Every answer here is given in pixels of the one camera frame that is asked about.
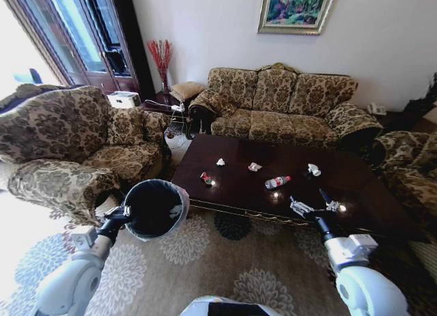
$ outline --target white box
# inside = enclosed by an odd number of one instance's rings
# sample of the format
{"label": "white box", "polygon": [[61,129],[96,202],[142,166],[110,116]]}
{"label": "white box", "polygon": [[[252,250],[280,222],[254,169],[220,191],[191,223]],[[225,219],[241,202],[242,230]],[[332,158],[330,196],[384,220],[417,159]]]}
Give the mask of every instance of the white box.
{"label": "white box", "polygon": [[128,91],[115,91],[108,95],[108,100],[111,106],[120,109],[133,108],[141,103],[138,93]]}

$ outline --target framed painting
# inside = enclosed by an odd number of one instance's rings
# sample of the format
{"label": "framed painting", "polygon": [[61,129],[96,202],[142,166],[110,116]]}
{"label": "framed painting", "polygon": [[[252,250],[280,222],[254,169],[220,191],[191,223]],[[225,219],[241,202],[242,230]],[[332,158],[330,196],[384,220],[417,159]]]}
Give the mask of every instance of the framed painting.
{"label": "framed painting", "polygon": [[258,33],[319,35],[333,0],[263,0]]}

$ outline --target red decorative branches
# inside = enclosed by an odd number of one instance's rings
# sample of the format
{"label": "red decorative branches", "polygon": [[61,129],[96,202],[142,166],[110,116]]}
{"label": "red decorative branches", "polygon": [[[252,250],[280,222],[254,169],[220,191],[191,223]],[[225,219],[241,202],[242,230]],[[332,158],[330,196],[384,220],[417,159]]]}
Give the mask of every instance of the red decorative branches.
{"label": "red decorative branches", "polygon": [[147,47],[153,56],[161,80],[167,84],[167,70],[173,54],[171,43],[168,40],[150,40],[147,42]]}

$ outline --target white wall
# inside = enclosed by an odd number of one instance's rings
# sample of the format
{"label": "white wall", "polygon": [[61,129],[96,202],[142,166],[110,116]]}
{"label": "white wall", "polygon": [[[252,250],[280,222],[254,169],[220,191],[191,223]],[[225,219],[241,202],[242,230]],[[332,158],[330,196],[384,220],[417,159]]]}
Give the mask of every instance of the white wall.
{"label": "white wall", "polygon": [[437,71],[436,2],[335,0],[322,34],[305,36],[257,34],[262,0],[134,0],[144,42],[173,42],[171,83],[206,84],[213,67],[282,61],[302,72],[349,74],[360,84],[357,104],[392,110],[423,96]]}

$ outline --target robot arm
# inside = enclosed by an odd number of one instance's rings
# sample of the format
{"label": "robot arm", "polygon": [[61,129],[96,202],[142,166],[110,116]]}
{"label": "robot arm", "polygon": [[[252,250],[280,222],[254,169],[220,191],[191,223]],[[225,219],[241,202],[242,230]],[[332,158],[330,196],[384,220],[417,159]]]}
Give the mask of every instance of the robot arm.
{"label": "robot arm", "polygon": [[290,208],[304,218],[313,218],[327,250],[331,268],[337,275],[336,287],[351,316],[406,316],[407,301],[401,290],[381,273],[366,267],[378,243],[368,234],[337,236],[320,215],[341,212],[329,208],[332,200],[320,190],[326,210],[313,208],[291,197]]}
{"label": "robot arm", "polygon": [[129,207],[117,207],[96,231],[93,226],[78,227],[72,233],[77,251],[71,260],[49,274],[39,285],[37,304],[29,316],[81,316],[96,292],[104,262],[115,243],[120,227],[131,220]]}

